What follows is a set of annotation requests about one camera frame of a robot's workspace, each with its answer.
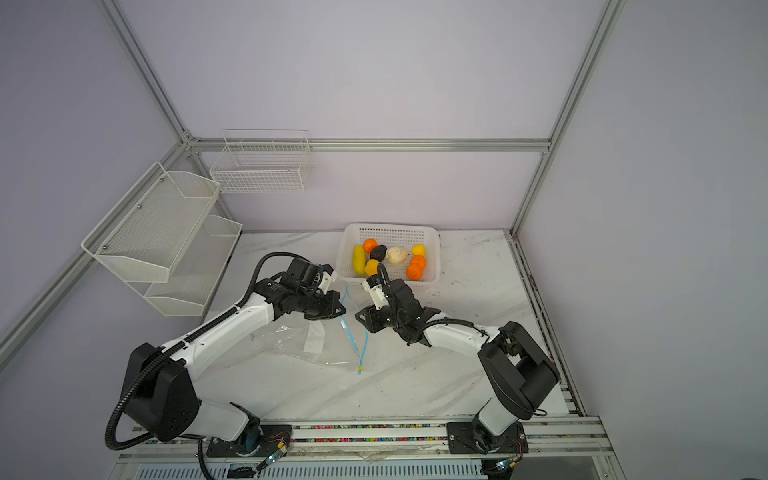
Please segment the dark avocado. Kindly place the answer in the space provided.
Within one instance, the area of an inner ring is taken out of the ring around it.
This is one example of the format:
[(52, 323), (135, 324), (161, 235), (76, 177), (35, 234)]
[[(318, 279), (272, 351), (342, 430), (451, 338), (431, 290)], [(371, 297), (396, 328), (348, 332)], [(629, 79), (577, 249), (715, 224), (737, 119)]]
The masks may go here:
[(378, 262), (382, 262), (385, 260), (386, 255), (387, 255), (387, 247), (381, 244), (381, 245), (377, 245), (371, 250), (369, 258), (372, 260), (376, 260)]

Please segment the orange tangerine bottom right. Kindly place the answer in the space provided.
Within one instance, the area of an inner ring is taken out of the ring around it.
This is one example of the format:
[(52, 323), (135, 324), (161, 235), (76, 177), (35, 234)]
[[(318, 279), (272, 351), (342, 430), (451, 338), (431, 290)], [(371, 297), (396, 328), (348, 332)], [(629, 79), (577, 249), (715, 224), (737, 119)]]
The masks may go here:
[(406, 269), (407, 278), (411, 281), (418, 281), (423, 277), (424, 268), (419, 264), (410, 264)]

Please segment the white mesh two-tier shelf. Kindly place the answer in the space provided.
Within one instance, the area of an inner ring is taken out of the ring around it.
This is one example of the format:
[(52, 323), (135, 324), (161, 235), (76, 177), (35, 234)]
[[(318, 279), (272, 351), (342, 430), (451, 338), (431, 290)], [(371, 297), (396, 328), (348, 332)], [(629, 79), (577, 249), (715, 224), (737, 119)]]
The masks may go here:
[(215, 212), (220, 185), (156, 163), (81, 248), (165, 317), (201, 317), (242, 225)]

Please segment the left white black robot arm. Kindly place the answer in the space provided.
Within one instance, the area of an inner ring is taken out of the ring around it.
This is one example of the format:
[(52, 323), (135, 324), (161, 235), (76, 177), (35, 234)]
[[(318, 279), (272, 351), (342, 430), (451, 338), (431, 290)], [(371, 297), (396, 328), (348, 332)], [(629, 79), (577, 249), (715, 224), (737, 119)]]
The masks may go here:
[(264, 264), (257, 263), (241, 299), (213, 320), (161, 346), (144, 343), (131, 352), (105, 427), (108, 449), (194, 438), (223, 441), (249, 456), (264, 444), (258, 416), (233, 402), (204, 399), (195, 383), (230, 348), (284, 315), (321, 321), (345, 314), (340, 293), (331, 287), (336, 273), (330, 265), (285, 256), (291, 261), (287, 269), (270, 277), (260, 275)]

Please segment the clear zip top bag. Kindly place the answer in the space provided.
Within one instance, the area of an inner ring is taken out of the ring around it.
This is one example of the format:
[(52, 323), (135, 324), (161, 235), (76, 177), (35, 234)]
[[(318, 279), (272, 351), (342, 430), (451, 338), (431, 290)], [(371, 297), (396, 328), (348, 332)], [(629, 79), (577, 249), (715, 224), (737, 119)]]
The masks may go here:
[(250, 334), (261, 351), (330, 366), (361, 376), (369, 333), (352, 325), (352, 315), (308, 321), (302, 314), (285, 315)]

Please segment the yellow peach fruit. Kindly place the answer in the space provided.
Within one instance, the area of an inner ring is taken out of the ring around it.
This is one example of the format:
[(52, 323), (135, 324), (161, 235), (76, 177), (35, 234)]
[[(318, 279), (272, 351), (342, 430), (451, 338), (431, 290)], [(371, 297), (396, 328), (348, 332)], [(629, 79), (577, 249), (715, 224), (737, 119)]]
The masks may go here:
[(364, 267), (364, 273), (367, 276), (375, 276), (378, 274), (378, 267), (380, 265), (380, 262), (376, 259), (370, 259), (365, 267)]

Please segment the yellow green mango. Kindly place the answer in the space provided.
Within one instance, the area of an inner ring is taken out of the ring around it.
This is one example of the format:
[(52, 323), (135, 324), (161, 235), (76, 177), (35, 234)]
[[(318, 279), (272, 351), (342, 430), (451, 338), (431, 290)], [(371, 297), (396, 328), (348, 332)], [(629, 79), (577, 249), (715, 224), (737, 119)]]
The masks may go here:
[(352, 269), (358, 276), (365, 274), (365, 267), (367, 263), (367, 253), (362, 245), (355, 245), (353, 249), (352, 257)]

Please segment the small yellow lemon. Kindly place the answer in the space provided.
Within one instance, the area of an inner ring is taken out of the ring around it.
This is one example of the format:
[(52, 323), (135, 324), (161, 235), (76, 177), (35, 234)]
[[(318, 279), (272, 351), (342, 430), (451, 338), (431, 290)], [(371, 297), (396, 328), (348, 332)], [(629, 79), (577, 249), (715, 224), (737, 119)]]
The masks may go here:
[(425, 257), (426, 256), (426, 248), (425, 248), (425, 246), (423, 244), (417, 244), (417, 245), (413, 246), (413, 248), (411, 250), (411, 253), (412, 253), (413, 256)]

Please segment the white perforated plastic basket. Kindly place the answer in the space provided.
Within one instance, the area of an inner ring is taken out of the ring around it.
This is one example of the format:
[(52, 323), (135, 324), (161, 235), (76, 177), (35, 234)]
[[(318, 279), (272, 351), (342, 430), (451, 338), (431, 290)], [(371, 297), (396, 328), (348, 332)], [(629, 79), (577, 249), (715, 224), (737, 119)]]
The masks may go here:
[(335, 269), (347, 282), (358, 282), (384, 266), (391, 279), (410, 286), (431, 286), (441, 276), (441, 243), (432, 227), (353, 223), (339, 246)]

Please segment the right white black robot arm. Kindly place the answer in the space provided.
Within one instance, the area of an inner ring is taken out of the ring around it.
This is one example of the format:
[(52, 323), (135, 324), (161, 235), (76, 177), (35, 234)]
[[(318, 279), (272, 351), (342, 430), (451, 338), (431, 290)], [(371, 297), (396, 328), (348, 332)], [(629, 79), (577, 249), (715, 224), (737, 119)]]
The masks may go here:
[(521, 422), (545, 416), (542, 403), (559, 385), (559, 372), (519, 323), (482, 326), (424, 307), (402, 280), (374, 275), (363, 281), (372, 304), (355, 318), (367, 331), (392, 329), (407, 344), (441, 348), (479, 362), (493, 396), (469, 422), (446, 426), (453, 454), (527, 451)]

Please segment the white garlic bulb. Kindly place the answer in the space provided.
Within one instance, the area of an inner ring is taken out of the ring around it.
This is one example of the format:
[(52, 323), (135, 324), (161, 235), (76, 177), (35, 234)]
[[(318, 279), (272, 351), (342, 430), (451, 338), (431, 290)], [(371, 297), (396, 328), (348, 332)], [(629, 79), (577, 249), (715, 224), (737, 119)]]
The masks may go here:
[(386, 260), (391, 265), (403, 264), (409, 256), (409, 252), (402, 247), (392, 247), (387, 250)]

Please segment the orange tangerine bottom left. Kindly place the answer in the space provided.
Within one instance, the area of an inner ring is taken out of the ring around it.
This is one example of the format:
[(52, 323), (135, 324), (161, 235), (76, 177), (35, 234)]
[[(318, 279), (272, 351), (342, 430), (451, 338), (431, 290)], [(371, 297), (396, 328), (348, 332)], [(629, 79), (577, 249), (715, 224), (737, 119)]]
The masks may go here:
[(409, 264), (408, 269), (409, 270), (416, 269), (423, 272), (426, 266), (427, 266), (426, 258), (422, 255), (415, 255), (411, 258), (411, 262)]

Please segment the orange tangerine top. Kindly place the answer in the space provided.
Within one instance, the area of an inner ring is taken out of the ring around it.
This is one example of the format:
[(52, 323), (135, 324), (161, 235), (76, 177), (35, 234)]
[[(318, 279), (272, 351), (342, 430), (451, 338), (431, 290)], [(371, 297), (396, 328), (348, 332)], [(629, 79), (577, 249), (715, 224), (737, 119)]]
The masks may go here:
[(363, 249), (368, 254), (370, 254), (377, 246), (378, 246), (378, 242), (372, 238), (367, 239), (363, 242)]

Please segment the orange tangerine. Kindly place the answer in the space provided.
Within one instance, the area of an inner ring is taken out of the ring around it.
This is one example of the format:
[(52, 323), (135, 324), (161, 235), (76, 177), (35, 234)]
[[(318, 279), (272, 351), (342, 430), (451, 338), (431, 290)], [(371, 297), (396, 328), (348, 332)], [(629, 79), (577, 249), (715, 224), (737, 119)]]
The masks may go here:
[(363, 242), (363, 249), (368, 254), (370, 254), (377, 246), (378, 246), (378, 242), (372, 238), (367, 239)]
[(426, 258), (422, 255), (415, 255), (411, 258), (411, 262), (409, 264), (408, 269), (409, 270), (416, 269), (423, 272), (426, 266), (427, 266)]
[(411, 281), (418, 281), (423, 277), (424, 268), (419, 264), (410, 264), (406, 269), (407, 278)]

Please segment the aluminium front rail base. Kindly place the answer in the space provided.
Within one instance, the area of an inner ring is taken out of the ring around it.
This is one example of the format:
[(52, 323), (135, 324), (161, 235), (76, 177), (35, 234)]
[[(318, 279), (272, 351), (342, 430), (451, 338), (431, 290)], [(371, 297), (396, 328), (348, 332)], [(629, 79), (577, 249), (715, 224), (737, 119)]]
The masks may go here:
[(119, 455), (113, 479), (623, 479), (597, 417), (535, 417), (487, 454), (461, 418), (267, 424), (265, 454), (213, 440), (151, 441)]

